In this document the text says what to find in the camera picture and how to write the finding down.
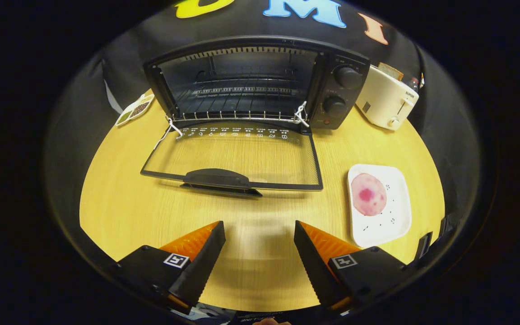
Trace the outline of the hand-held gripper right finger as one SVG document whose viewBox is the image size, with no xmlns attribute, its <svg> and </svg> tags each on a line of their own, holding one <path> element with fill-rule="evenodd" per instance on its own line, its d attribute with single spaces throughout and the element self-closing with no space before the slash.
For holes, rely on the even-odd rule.
<svg viewBox="0 0 520 325">
<path fill-rule="evenodd" d="M 373 304 L 412 270 L 377 246 L 360 249 L 299 220 L 293 240 L 320 304 L 330 312 Z"/>
</svg>

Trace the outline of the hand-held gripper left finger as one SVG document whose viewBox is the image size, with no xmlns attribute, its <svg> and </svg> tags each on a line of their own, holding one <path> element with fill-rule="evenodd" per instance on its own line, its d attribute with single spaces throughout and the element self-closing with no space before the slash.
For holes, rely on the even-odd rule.
<svg viewBox="0 0 520 325">
<path fill-rule="evenodd" d="M 142 245 L 114 263 L 114 276 L 151 304 L 188 314 L 225 241 L 224 222 L 216 221 L 159 248 Z"/>
</svg>

